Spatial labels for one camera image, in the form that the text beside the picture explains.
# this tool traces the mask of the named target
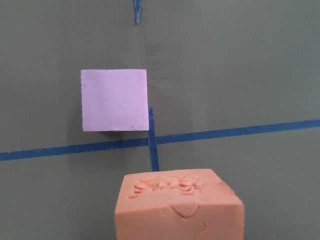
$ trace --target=blue tape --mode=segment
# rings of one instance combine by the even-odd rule
[[[135,24],[138,25],[140,22],[140,14],[141,14],[141,0],[134,0],[134,11],[135,11]]]
[[[319,120],[296,121],[287,123],[277,123],[260,126],[238,127],[213,131],[201,131],[194,133],[184,133],[167,136],[157,136],[157,144],[171,144],[205,139],[227,138],[252,134],[266,134],[272,132],[282,132],[298,129],[310,129],[320,127]]]
[[[48,156],[59,156],[66,154],[79,154],[96,151],[126,149],[134,147],[148,146],[147,138],[138,138],[131,140],[121,141],[107,141],[89,144],[71,145],[71,146],[58,146],[50,148],[31,149],[14,152],[0,153],[0,161],[18,160],[18,159],[31,159]]]
[[[151,159],[151,169],[153,172],[160,170],[158,162],[157,140],[155,135],[155,116],[152,107],[149,109],[149,131],[148,142]]]
[[[176,134],[176,135],[157,136],[155,138],[155,141],[156,141],[156,144],[159,145],[159,144],[170,144],[170,143],[197,141],[197,140],[205,140],[205,139],[227,138],[227,137],[253,135],[253,134],[265,134],[265,133],[282,132],[282,131],[299,130],[299,129],[311,129],[311,128],[319,128],[319,127],[320,127],[320,119],[317,119],[317,120],[296,121],[296,122],[277,123],[277,124],[260,125],[260,126],[230,128],[230,129],[223,129],[223,130],[184,133],[184,134]],[[80,144],[80,145],[71,145],[71,146],[58,146],[58,147],[31,149],[31,150],[14,151],[14,152],[2,152],[0,153],[0,161],[31,159],[31,158],[37,158],[37,157],[78,154],[78,153],[106,151],[106,150],[113,150],[113,149],[126,149],[126,148],[143,147],[143,146],[148,146],[148,138],[98,142],[98,143]]]

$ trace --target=foam block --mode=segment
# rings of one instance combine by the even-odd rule
[[[244,204],[211,169],[124,176],[117,240],[243,240]]]
[[[81,93],[83,131],[149,130],[145,69],[81,70]]]

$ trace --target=horizontal blue tape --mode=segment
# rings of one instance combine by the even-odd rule
[[[252,134],[265,134],[265,133],[282,132],[282,131],[298,130],[298,129],[310,129],[310,128],[318,128],[318,127],[320,127],[320,119],[277,123],[277,124],[260,125],[260,126],[238,127],[238,128],[213,130],[213,131],[201,131],[201,132],[183,133],[183,134],[167,135],[167,136],[157,136],[156,142],[157,144],[170,144],[170,143],[227,138],[227,137],[252,135]]]
[[[0,153],[0,161],[30,159],[38,157],[58,156],[66,154],[79,154],[105,150],[126,149],[134,147],[148,146],[147,138],[138,138],[131,140],[107,141],[89,144],[58,146],[50,148],[31,149],[14,152]]]
[[[320,127],[320,119],[296,121],[296,122],[288,122],[288,123],[277,123],[277,124],[260,125],[260,126],[238,127],[238,128],[213,130],[213,131],[201,131],[201,132],[194,132],[194,133],[183,133],[183,134],[175,134],[175,135],[157,136],[155,138],[156,138],[156,143],[159,145],[159,144],[170,144],[170,143],[179,143],[179,142],[205,140],[205,139],[244,136],[244,135],[252,135],[252,134],[282,132],[282,131],[299,130],[299,129],[310,129],[310,128],[318,128],[318,127]],[[14,151],[14,152],[2,152],[0,153],[0,161],[31,159],[31,158],[38,158],[38,157],[88,153],[88,152],[106,151],[106,150],[114,150],[114,149],[126,149],[126,148],[143,147],[143,146],[148,146],[148,138],[98,142],[98,143],[89,143],[89,144],[80,144],[80,145],[71,145],[71,146],[58,146],[58,147],[31,149],[31,150]]]

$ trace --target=pink cube face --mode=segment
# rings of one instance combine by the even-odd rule
[[[126,175],[117,240],[243,240],[244,205],[211,169]]]
[[[145,69],[81,70],[85,132],[149,130]]]

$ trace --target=orange block face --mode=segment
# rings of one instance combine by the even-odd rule
[[[243,240],[244,204],[211,169],[124,176],[117,240]]]

